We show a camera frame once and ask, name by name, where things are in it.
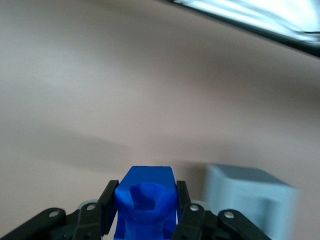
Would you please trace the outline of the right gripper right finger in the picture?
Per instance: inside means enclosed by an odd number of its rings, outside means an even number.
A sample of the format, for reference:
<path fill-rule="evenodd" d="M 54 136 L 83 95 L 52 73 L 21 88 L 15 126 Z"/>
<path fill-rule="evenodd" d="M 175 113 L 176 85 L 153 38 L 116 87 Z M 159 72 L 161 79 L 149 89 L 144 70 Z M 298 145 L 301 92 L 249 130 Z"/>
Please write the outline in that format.
<path fill-rule="evenodd" d="M 218 215 L 192 203 L 185 181 L 176 182 L 178 223 L 172 240 L 269 240 L 270 238 L 241 212 L 222 210 Z"/>

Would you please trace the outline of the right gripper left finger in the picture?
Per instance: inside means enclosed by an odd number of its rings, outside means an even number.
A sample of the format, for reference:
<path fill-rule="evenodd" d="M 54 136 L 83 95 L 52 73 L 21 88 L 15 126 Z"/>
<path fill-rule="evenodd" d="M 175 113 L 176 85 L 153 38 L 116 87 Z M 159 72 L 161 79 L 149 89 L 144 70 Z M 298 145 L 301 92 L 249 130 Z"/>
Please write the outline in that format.
<path fill-rule="evenodd" d="M 117 212 L 115 190 L 118 180 L 111 180 L 98 200 L 83 203 L 71 214 L 52 207 L 16 227 L 2 240 L 101 240 L 108 235 Z"/>

